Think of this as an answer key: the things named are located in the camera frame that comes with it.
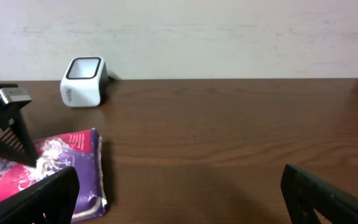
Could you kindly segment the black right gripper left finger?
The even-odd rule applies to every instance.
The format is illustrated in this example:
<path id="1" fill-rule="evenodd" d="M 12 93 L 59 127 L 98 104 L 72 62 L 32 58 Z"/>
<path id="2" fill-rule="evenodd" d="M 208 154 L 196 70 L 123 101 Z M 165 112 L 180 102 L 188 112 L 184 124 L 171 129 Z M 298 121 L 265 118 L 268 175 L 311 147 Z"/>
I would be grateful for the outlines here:
<path id="1" fill-rule="evenodd" d="M 0 223 L 70 223 L 79 188 L 68 166 L 0 202 Z"/>

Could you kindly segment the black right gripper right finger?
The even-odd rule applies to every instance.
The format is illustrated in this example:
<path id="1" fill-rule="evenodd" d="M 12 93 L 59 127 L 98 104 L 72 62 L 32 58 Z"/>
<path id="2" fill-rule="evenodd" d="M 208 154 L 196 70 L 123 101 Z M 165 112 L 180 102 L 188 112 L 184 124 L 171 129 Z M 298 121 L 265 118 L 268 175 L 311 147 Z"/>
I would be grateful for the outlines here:
<path id="1" fill-rule="evenodd" d="M 358 198 L 286 164 L 280 188 L 292 223 L 319 223 L 317 213 L 331 223 L 358 223 Z"/>

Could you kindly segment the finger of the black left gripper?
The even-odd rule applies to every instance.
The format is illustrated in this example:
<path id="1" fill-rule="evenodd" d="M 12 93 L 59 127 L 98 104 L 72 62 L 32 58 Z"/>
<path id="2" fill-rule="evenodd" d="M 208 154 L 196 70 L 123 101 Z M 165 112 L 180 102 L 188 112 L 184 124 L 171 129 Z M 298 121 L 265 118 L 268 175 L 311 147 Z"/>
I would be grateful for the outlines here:
<path id="1" fill-rule="evenodd" d="M 0 158 L 35 167 L 39 152 L 21 114 L 21 108 L 31 101 L 18 85 L 0 84 Z"/>

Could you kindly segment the purple red snack packet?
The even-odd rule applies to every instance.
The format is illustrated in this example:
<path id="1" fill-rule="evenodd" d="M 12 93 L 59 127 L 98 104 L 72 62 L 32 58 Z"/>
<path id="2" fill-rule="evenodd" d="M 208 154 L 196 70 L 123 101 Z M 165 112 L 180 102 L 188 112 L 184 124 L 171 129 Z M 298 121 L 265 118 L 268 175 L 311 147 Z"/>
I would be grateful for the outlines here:
<path id="1" fill-rule="evenodd" d="M 36 140 L 35 167 L 0 159 L 0 202 L 67 166 L 76 169 L 79 194 L 71 221 L 101 217 L 108 204 L 101 167 L 102 137 L 96 129 Z"/>

